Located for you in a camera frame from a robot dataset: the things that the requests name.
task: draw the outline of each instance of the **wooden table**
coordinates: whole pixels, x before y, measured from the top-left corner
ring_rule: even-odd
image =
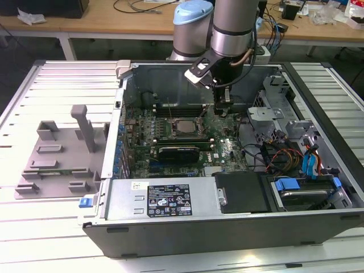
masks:
[[[269,4],[278,0],[269,0]],[[161,7],[162,14],[125,14],[113,8],[114,0],[90,0],[81,19],[46,18],[47,23],[28,26],[15,16],[0,17],[2,23],[14,36],[55,37],[60,40],[67,60],[76,60],[71,38],[173,40],[173,12],[176,5]],[[155,4],[139,3],[141,9]],[[117,7],[131,10],[126,0]],[[269,10],[275,19],[289,26],[283,44],[305,46],[364,47],[364,31],[353,30],[337,22],[335,26],[314,26],[308,16],[297,16],[294,21],[281,19],[280,13]],[[0,35],[8,35],[0,29]],[[271,29],[264,24],[259,31],[259,42],[269,39]]]

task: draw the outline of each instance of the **power supply label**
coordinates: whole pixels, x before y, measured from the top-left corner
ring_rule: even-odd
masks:
[[[189,185],[148,186],[149,217],[191,216]]]

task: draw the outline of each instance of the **black cable on desk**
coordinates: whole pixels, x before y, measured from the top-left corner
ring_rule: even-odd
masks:
[[[121,13],[129,13],[129,14],[133,14],[133,13],[145,13],[147,11],[150,11],[150,10],[154,10],[154,9],[157,9],[158,7],[163,7],[163,6],[166,6],[166,5],[170,5],[170,4],[173,4],[173,3],[176,3],[178,2],[179,0],[174,0],[173,2],[170,2],[170,3],[164,3],[162,5],[159,5],[159,6],[156,6],[156,7],[152,7],[150,9],[147,9],[147,10],[141,10],[141,11],[126,11],[126,10],[120,10],[116,7],[116,4],[119,2],[120,0],[116,0],[113,4],[113,7],[115,10],[117,11],[120,11]]]

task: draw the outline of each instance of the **white sticker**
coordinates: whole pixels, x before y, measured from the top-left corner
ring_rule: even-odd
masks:
[[[136,182],[136,181],[133,181],[131,183],[131,190],[132,191],[146,190],[146,189],[148,189],[148,186],[149,186],[149,182],[144,182],[144,181]]]

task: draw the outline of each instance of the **blue latch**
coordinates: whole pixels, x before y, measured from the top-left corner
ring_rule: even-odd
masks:
[[[332,181],[334,182],[336,188],[340,188],[341,187],[341,181],[340,181],[339,178],[334,177]]]
[[[297,179],[295,178],[281,178],[275,182],[278,191],[289,189],[300,189]]]
[[[92,198],[86,198],[86,197],[81,198],[80,203],[78,204],[78,207],[81,208],[81,209],[92,208],[93,207],[93,199]]]

